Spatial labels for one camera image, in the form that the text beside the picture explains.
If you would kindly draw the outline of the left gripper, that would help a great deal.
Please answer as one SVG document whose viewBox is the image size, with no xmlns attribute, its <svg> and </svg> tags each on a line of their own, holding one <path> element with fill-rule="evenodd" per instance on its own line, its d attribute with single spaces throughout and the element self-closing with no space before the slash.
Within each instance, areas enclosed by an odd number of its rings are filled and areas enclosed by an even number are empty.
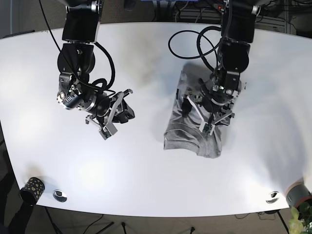
<svg viewBox="0 0 312 234">
<path fill-rule="evenodd" d="M 235 114 L 232 111 L 236 98 L 227 100 L 223 104 L 218 104 L 211 98 L 200 94 L 184 93 L 182 95 L 181 111 L 182 115 L 188 115 L 191 110 L 195 110 L 199 117 L 199 131 L 213 134 L 217 126 L 229 126 Z"/>
</svg>

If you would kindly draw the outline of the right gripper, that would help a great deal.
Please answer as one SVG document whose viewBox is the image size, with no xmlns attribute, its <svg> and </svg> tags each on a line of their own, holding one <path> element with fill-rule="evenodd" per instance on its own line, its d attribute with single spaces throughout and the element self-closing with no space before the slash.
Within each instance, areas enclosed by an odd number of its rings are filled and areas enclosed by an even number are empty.
<svg viewBox="0 0 312 234">
<path fill-rule="evenodd" d="M 104 140 L 112 137 L 117 132 L 116 123 L 127 123 L 135 118 L 133 109 L 124 100 L 132 93 L 131 89 L 127 89 L 111 95 L 97 96 L 95 105 L 88 110 L 89 115 L 85 123 L 98 127 L 98 132 Z"/>
</svg>

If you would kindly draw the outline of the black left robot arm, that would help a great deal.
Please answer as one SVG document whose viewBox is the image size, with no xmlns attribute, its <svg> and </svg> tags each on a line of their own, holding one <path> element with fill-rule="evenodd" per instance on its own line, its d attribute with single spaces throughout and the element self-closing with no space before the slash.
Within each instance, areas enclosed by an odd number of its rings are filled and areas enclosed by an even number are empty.
<svg viewBox="0 0 312 234">
<path fill-rule="evenodd" d="M 223 5 L 222 26 L 208 26 L 197 34 L 198 58 L 210 74 L 200 76 L 183 70 L 178 83 L 169 129 L 214 136 L 221 126 L 228 126 L 235 114 L 233 106 L 241 92 L 240 75 L 249 65 L 249 51 L 254 40 L 258 4 L 248 0 L 227 0 Z M 221 32 L 221 39 L 209 51 L 216 56 L 212 67 L 201 49 L 208 31 Z"/>
</svg>

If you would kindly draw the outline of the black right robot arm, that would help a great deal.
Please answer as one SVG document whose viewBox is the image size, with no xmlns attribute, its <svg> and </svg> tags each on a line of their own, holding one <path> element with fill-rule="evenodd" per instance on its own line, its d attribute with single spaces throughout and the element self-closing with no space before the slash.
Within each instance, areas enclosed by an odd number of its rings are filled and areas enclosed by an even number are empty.
<svg viewBox="0 0 312 234">
<path fill-rule="evenodd" d="M 133 91 L 111 90 L 116 77 L 115 65 L 108 51 L 97 42 L 103 1 L 64 0 L 66 21 L 62 33 L 64 44 L 59 51 L 58 103 L 66 110 L 78 109 L 88 113 L 86 123 L 99 128 L 103 139 L 117 132 L 116 123 L 127 123 L 135 118 L 132 108 L 124 100 Z M 90 81 L 96 58 L 94 47 L 107 57 L 111 78 Z"/>
</svg>

